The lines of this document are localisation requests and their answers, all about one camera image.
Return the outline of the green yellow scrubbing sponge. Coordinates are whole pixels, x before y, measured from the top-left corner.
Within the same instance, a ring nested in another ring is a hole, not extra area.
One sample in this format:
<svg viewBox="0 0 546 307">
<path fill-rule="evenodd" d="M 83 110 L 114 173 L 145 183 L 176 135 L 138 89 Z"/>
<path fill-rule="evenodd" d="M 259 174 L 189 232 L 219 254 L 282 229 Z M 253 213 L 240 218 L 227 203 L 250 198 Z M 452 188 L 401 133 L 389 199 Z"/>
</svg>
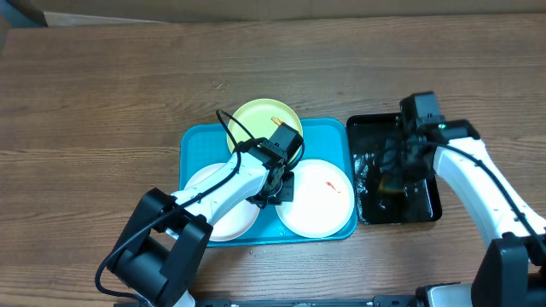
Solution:
<svg viewBox="0 0 546 307">
<path fill-rule="evenodd" d="M 384 174 L 379 181 L 378 190 L 389 194 L 402 193 L 405 190 L 404 181 L 401 177 Z"/>
</svg>

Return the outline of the light green round plate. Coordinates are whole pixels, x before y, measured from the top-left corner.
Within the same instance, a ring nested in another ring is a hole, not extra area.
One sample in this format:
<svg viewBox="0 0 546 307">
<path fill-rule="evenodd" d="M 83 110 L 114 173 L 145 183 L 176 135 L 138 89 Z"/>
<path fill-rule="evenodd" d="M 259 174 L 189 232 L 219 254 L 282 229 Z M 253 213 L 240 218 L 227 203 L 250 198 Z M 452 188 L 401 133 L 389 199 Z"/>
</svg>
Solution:
<svg viewBox="0 0 546 307">
<path fill-rule="evenodd" d="M 239 107 L 232 116 L 238 120 L 256 139 L 264 137 L 268 140 L 274 135 L 282 124 L 296 130 L 303 137 L 303 126 L 296 112 L 285 103 L 270 99 L 260 98 L 249 101 Z M 235 138 L 235 143 L 244 142 L 250 136 L 232 119 L 228 123 L 228 129 Z M 297 150 L 288 152 L 289 164 L 292 164 L 299 154 Z"/>
</svg>

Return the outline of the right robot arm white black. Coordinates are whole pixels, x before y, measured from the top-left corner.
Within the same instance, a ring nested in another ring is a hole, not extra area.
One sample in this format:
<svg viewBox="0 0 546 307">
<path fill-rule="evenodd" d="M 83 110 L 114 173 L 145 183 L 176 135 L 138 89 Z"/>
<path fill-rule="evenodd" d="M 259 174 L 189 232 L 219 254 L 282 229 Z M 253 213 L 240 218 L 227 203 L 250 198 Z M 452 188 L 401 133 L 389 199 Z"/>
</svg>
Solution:
<svg viewBox="0 0 546 307">
<path fill-rule="evenodd" d="M 464 205 L 486 252 L 473 281 L 423 287 L 423 306 L 543 306 L 545 219 L 499 171 L 465 119 L 399 120 L 377 157 L 389 183 L 436 175 Z"/>
</svg>

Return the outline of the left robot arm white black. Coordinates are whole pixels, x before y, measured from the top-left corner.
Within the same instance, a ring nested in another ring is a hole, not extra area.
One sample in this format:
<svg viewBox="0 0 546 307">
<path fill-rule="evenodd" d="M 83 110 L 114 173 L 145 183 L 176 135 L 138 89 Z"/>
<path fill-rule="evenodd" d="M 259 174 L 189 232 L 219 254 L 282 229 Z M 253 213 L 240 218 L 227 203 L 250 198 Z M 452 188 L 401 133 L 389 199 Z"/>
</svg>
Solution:
<svg viewBox="0 0 546 307">
<path fill-rule="evenodd" d="M 279 204 L 288 160 L 303 146 L 299 136 L 240 142 L 227 163 L 194 186 L 171 195 L 149 190 L 97 268 L 97 290 L 151 306 L 182 302 L 213 225 L 243 200 Z"/>
</svg>

